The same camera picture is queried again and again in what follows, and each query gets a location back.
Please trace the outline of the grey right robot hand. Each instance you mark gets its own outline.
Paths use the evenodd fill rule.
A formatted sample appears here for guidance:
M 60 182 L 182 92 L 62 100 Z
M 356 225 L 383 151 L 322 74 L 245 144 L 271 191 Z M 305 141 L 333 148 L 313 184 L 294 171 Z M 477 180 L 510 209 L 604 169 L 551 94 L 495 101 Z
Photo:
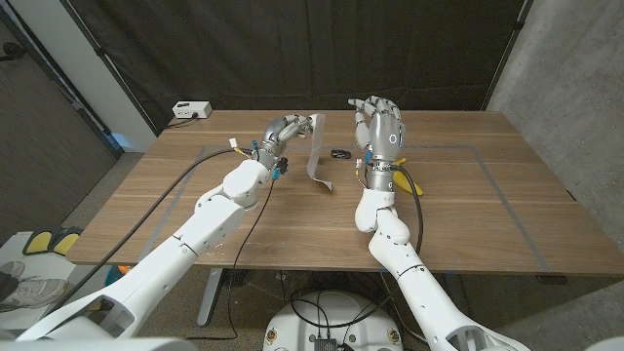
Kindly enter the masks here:
M 403 145 L 404 123 L 399 107 L 390 99 L 370 96 L 348 99 L 356 108 L 356 140 L 368 149 L 373 160 L 398 160 Z

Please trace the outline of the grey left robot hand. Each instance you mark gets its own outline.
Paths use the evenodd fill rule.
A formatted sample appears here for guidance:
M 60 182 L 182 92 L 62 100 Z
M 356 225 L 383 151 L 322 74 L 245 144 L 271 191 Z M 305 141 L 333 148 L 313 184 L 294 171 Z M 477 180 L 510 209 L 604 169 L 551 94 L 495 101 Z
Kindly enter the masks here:
M 313 125 L 311 116 L 293 114 L 274 119 L 265 129 L 258 150 L 254 153 L 256 161 L 271 170 L 282 156 L 288 141 L 294 137 L 306 138 L 311 135 Z

